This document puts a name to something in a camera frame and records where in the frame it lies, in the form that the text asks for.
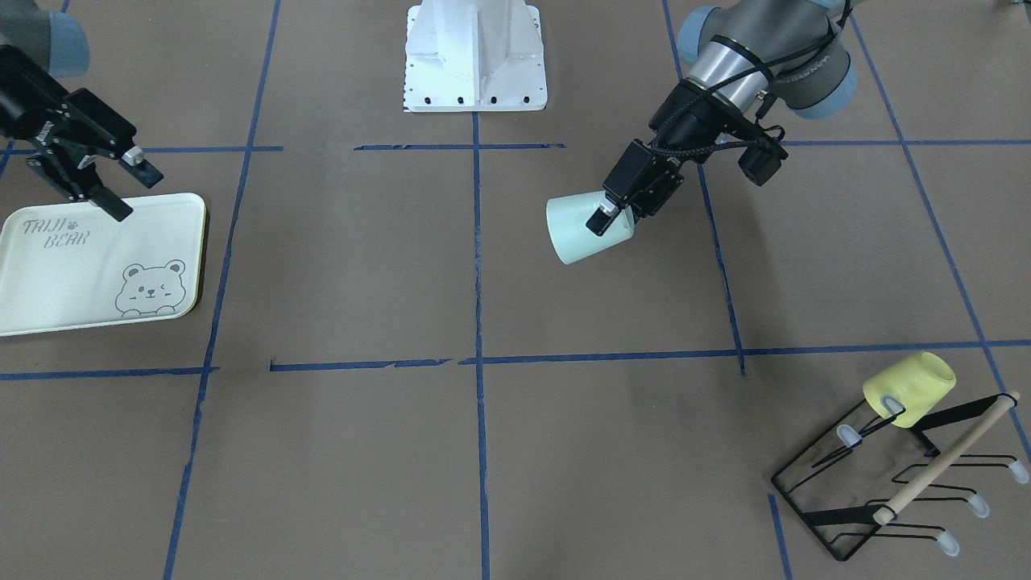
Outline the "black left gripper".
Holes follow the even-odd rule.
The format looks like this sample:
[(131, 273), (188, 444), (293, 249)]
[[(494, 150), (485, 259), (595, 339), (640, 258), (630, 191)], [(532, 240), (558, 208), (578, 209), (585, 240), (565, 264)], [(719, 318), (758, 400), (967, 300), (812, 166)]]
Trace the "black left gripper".
[(586, 221), (592, 234), (606, 234), (625, 209), (631, 209), (636, 219), (651, 217), (680, 187), (681, 162), (707, 159), (707, 153), (693, 151), (714, 146), (727, 117), (721, 106), (702, 95), (703, 88), (692, 81), (673, 88), (648, 120), (654, 139), (648, 144), (633, 140), (603, 181), (605, 201)]

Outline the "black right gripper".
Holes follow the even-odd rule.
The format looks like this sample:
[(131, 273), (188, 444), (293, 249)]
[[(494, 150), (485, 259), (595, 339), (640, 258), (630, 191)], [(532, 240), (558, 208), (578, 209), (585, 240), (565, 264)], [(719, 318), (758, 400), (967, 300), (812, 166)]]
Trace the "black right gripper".
[(14, 45), (1, 48), (1, 125), (5, 139), (34, 148), (26, 165), (67, 201), (91, 201), (115, 221), (133, 208), (106, 187), (93, 165), (117, 160), (151, 189), (164, 175), (134, 143), (137, 128), (88, 89), (70, 92)]

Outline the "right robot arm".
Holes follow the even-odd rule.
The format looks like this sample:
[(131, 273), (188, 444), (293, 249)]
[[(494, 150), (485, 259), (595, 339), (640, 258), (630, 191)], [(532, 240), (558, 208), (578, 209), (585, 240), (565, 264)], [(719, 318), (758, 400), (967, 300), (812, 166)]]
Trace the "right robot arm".
[(2, 136), (29, 143), (29, 168), (67, 201), (92, 202), (124, 221), (133, 209), (103, 184), (93, 162), (115, 160), (148, 189), (163, 175), (134, 143), (136, 125), (88, 89), (60, 84), (88, 71), (80, 23), (34, 1), (4, 1), (1, 34)]

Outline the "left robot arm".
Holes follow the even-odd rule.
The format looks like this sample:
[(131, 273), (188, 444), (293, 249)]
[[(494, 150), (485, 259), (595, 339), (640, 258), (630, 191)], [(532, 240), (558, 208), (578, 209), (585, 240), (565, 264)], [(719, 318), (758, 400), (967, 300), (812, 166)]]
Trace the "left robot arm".
[(803, 118), (825, 118), (853, 98), (857, 77), (840, 34), (851, 1), (740, 1), (704, 6), (681, 24), (688, 65), (648, 121), (648, 142), (635, 139), (603, 181), (586, 220), (601, 236), (619, 218), (651, 217), (681, 186), (681, 165), (740, 148), (741, 172), (762, 186), (788, 157), (784, 129), (761, 120), (776, 102)]

